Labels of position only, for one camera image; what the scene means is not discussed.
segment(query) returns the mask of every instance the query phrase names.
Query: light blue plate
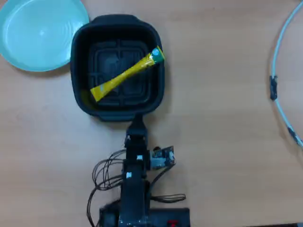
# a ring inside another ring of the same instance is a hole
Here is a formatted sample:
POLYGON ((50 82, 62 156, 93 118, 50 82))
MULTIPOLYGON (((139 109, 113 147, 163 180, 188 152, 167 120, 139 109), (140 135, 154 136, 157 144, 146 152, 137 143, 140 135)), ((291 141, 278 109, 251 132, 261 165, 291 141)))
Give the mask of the light blue plate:
POLYGON ((0 53, 27 71, 70 61, 76 31, 89 22, 80 0, 8 0, 0 10, 0 53))

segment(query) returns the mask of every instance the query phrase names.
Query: white cable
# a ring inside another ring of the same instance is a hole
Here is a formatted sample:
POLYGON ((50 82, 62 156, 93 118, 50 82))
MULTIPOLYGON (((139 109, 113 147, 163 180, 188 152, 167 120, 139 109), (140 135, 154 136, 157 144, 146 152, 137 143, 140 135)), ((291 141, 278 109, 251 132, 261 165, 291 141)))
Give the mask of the white cable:
MULTIPOLYGON (((292 21, 292 19, 294 18, 294 16, 296 15, 296 13, 301 9, 301 7, 303 6, 303 1, 301 1, 301 3, 293 10, 293 12, 291 13, 291 15, 289 16, 289 18, 286 20, 285 24, 283 25, 278 41, 276 43, 276 48, 275 48, 275 52, 274 52, 274 56, 273 56, 273 61, 272 61, 272 65, 271 65, 271 79, 272 80, 276 80, 276 59, 279 53, 279 49, 281 46, 281 42, 283 40, 283 36, 285 33, 285 30, 287 29, 288 25, 290 24, 290 22, 292 21)), ((278 98, 274 99, 274 102, 276 104, 276 107, 283 119, 283 121, 285 122, 289 133, 291 134, 291 136, 293 137, 293 139, 297 142, 297 144, 303 148, 303 142, 301 140, 301 138, 297 135, 297 133, 295 133, 293 127, 291 126, 290 122, 288 121, 287 117, 284 114, 284 111, 279 103, 278 98)))

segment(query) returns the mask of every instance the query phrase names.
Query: cable clip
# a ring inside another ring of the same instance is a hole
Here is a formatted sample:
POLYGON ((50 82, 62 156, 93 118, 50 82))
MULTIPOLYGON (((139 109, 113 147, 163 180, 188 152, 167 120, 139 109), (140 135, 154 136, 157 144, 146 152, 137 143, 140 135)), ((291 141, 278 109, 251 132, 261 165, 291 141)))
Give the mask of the cable clip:
POLYGON ((275 101, 278 98, 278 93, 277 93, 277 79, 278 76, 270 76, 269 77, 269 83, 270 83, 270 99, 272 101, 275 101))

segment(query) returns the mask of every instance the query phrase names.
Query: black tray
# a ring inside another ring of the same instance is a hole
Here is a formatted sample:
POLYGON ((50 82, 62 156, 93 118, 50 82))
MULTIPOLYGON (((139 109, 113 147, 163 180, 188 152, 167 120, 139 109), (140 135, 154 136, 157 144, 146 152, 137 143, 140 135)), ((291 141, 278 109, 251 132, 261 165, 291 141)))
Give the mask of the black tray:
POLYGON ((98 103, 90 89, 111 80, 161 45, 156 30, 131 15, 104 15, 83 26, 71 49, 71 80, 76 101, 103 121, 131 121, 155 110, 164 94, 164 64, 126 80, 98 103))

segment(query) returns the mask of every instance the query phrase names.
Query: light blue cable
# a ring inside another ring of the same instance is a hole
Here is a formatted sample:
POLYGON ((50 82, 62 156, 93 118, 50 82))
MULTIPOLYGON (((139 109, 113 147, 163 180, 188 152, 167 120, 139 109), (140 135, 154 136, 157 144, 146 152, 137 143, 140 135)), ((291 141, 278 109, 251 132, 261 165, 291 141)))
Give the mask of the light blue cable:
MULTIPOLYGON (((279 49, 280 49, 280 46, 281 46, 281 42, 283 40, 285 30, 287 29, 288 25, 293 20, 294 16, 301 9, 302 6, 303 6, 303 1, 301 1, 301 3, 293 10, 293 12, 289 16, 289 18, 286 20, 285 24, 283 25, 283 27, 281 29, 278 41, 276 43, 276 48, 275 48, 273 61, 272 61, 272 65, 271 65, 271 77, 272 77, 272 79, 274 79, 274 77, 276 75, 276 59, 277 59, 277 56, 278 56, 278 53, 279 53, 279 49)), ((275 100, 275 104, 276 104, 277 109, 278 109, 279 113, 281 114, 281 117, 282 117, 283 121, 285 122, 287 128, 291 129, 294 132, 293 127, 291 126, 290 122, 288 121, 287 117, 284 114, 284 111, 283 111, 283 109, 282 109, 282 107, 279 103, 278 98, 275 100)), ((301 148, 303 148, 303 142, 302 142, 301 138, 297 135, 297 133, 295 133, 295 138, 297 140, 298 145, 301 148)))

